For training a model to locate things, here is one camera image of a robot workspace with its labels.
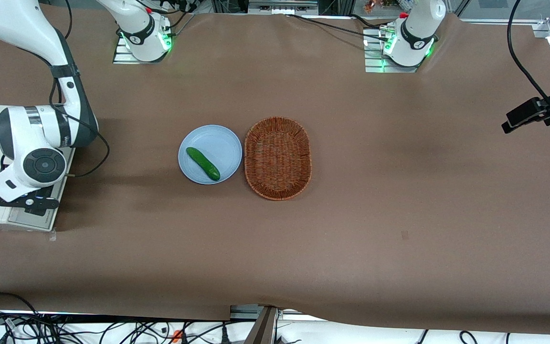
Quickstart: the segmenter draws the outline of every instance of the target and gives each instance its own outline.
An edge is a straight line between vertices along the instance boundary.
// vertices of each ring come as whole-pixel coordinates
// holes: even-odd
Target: metal bracket
[[[273,344],[278,317],[276,307],[264,307],[243,344]]]

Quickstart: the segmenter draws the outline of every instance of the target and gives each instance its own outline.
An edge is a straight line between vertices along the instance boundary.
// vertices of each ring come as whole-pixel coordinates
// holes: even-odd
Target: black bracket
[[[33,192],[24,194],[16,200],[6,202],[0,198],[0,207],[19,207],[24,208],[25,213],[44,216],[46,210],[56,209],[59,207],[59,200],[51,198],[52,186],[44,187]]]
[[[544,100],[534,97],[508,112],[506,117],[507,121],[502,123],[502,130],[506,134],[532,122],[544,122],[550,126],[550,106]]]

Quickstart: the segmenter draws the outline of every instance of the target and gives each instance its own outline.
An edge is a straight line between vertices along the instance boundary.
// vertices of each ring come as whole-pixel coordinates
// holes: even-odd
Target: white floor
[[[187,335],[199,334],[221,322],[197,322],[186,329]],[[252,322],[230,324],[227,326],[231,342],[243,341],[249,333]],[[98,333],[105,330],[109,324],[70,324],[66,325],[68,331],[92,331]],[[152,328],[161,331],[169,326],[169,333],[173,335],[176,329],[181,329],[181,322],[159,323]],[[380,327],[365,327],[339,324],[336,322],[278,322],[278,334],[283,337],[286,343],[301,340],[300,344],[416,344],[423,330],[417,329],[386,329]],[[124,324],[108,331],[102,344],[120,344],[120,341],[135,329],[134,324]],[[0,339],[5,329],[0,326]],[[21,337],[22,328],[17,327],[15,332]],[[460,344],[460,331],[429,331],[423,344]],[[478,344],[504,344],[505,333],[481,333],[472,332]],[[83,344],[98,344],[100,334],[80,334],[79,339]],[[216,329],[203,336],[212,344],[220,344],[222,332]],[[469,337],[465,337],[468,344],[473,344]],[[17,344],[34,344],[35,340],[17,340]],[[510,336],[510,344],[550,344],[550,335],[516,334]],[[157,342],[154,337],[141,335],[136,344],[170,344],[170,340]],[[207,344],[207,342],[196,340],[195,344]]]

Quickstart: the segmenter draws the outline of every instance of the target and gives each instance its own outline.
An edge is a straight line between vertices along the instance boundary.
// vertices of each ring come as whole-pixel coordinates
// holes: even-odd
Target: table
[[[67,27],[65,9],[43,8]],[[0,232],[0,291],[44,311],[217,320],[268,303],[370,326],[550,333],[550,127],[502,133],[535,96],[504,26],[449,16],[433,56],[403,75],[367,74],[361,38],[282,15],[199,15],[158,65],[111,64],[115,29],[78,9],[69,38],[111,156],[68,181],[56,241]],[[513,33],[549,93],[548,43]],[[51,82],[0,42],[0,104],[47,104]],[[297,198],[260,198],[242,170],[212,186],[183,176],[192,129],[243,139],[269,116],[307,129],[313,178]],[[77,150],[72,170],[104,151]]]

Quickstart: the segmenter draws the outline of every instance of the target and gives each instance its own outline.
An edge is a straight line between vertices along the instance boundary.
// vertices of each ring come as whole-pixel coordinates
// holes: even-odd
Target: black cable
[[[218,326],[214,326],[211,329],[208,329],[207,331],[204,331],[203,333],[201,333],[199,335],[196,335],[196,337],[188,340],[188,344],[194,342],[195,340],[201,338],[201,336],[206,335],[207,333],[210,333],[213,330],[216,330],[216,329],[219,329],[220,327],[223,327],[223,326],[226,326],[226,325],[229,325],[229,324],[234,324],[234,323],[237,323],[237,322],[225,322],[225,323],[223,322],[222,324],[220,324]]]
[[[306,20],[307,22],[312,22],[312,23],[314,23],[314,24],[319,24],[319,25],[327,26],[328,28],[332,28],[332,29],[337,29],[337,30],[341,30],[341,31],[353,33],[354,35],[359,35],[359,36],[362,36],[362,37],[374,38],[374,39],[376,39],[376,40],[378,40],[378,41],[384,41],[384,42],[387,42],[387,41],[388,41],[388,39],[386,39],[386,37],[379,37],[379,36],[375,36],[375,35],[367,35],[367,34],[365,34],[365,33],[360,33],[360,32],[358,32],[358,31],[353,31],[353,30],[349,30],[349,29],[345,29],[345,28],[339,28],[338,26],[330,25],[330,24],[327,24],[327,23],[325,23],[325,22],[320,22],[320,21],[313,20],[313,19],[310,19],[310,18],[301,17],[301,16],[295,15],[295,14],[288,14],[287,16],[288,16],[288,17],[294,17],[294,18],[302,19],[302,20]]]
[[[422,333],[422,336],[419,338],[419,341],[417,344],[423,344],[423,340],[426,339],[426,335],[428,334],[428,330],[424,330]]]
[[[461,331],[460,332],[460,341],[461,342],[463,342],[464,344],[470,344],[470,343],[468,343],[467,341],[464,340],[464,335],[465,334],[469,335],[472,338],[472,341],[474,342],[474,344],[478,344],[478,342],[476,342],[476,338],[472,335],[472,333],[470,333],[468,331]]]
[[[179,24],[181,22],[181,20],[184,18],[184,16],[187,14],[187,12],[184,12],[181,14],[181,17],[179,19],[177,19],[177,22],[175,22],[175,24],[172,24],[170,26],[167,26],[166,29],[172,29],[172,28],[175,28],[175,26],[177,26],[177,24]]]
[[[89,124],[87,124],[86,122],[84,122],[83,120],[80,120],[78,118],[75,118],[73,117],[72,115],[69,115],[65,112],[65,110],[63,109],[63,107],[54,107],[54,104],[52,102],[52,97],[54,96],[54,88],[56,87],[56,79],[54,78],[53,79],[53,84],[52,84],[52,89],[50,90],[50,97],[48,98],[49,102],[50,102],[50,106],[54,109],[54,108],[57,108],[59,109],[59,111],[61,111],[64,115],[66,115],[68,118],[71,118],[72,120],[75,120],[76,122],[78,122],[79,124],[85,126],[86,128],[88,128],[88,130],[90,130],[91,133],[97,135],[99,137],[99,139],[101,139],[101,141],[103,141],[103,144],[105,144],[105,147],[107,148],[107,151],[105,151],[105,156],[103,157],[103,159],[101,159],[101,161],[99,161],[98,164],[96,164],[95,167],[93,167],[91,170],[89,170],[88,172],[85,172],[83,174],[69,174],[68,176],[70,177],[76,177],[76,178],[79,178],[79,177],[84,177],[84,176],[88,176],[89,174],[93,173],[94,171],[96,171],[98,168],[101,167],[101,165],[103,165],[103,163],[107,160],[107,157],[109,157],[109,151],[110,151],[110,148],[109,148],[109,143],[107,143],[107,140],[105,139],[105,137],[103,137],[103,135],[101,135],[101,133],[98,131],[98,130],[95,130],[92,126],[90,126]]]
[[[380,25],[374,25],[374,24],[371,24],[370,22],[364,20],[364,18],[360,17],[359,15],[357,14],[350,14],[349,15],[350,17],[352,18],[356,18],[357,20],[359,20],[360,22],[362,22],[362,24],[368,26],[369,28],[373,28],[373,29],[378,29],[380,27]]]
[[[519,7],[520,2],[521,2],[521,0],[516,0],[515,1],[515,4],[513,5],[513,9],[511,9],[511,11],[510,11],[510,17],[508,18],[508,25],[507,25],[507,30],[506,30],[506,38],[507,38],[507,43],[508,43],[508,52],[510,53],[510,56],[513,57],[513,61],[515,61],[515,64],[517,65],[517,67],[519,67],[519,70],[521,70],[521,72],[526,76],[526,78],[528,78],[528,80],[530,81],[532,86],[534,86],[536,91],[539,92],[540,96],[544,99],[544,101],[547,102],[548,105],[550,105],[550,97],[548,95],[546,95],[546,93],[543,91],[543,89],[540,87],[540,85],[538,85],[536,80],[534,80],[534,78],[532,77],[530,72],[528,72],[528,70],[525,67],[523,67],[523,65],[521,64],[521,61],[519,61],[519,59],[517,58],[517,54],[515,54],[515,50],[513,50],[513,40],[512,40],[512,35],[511,35],[511,28],[513,27],[513,17],[515,17],[515,12],[517,11],[517,7]]]
[[[72,14],[72,6],[69,4],[69,0],[65,0],[67,4],[67,11],[69,12],[69,27],[67,28],[67,33],[65,34],[65,39],[69,37],[72,33],[72,26],[74,25],[74,15]]]

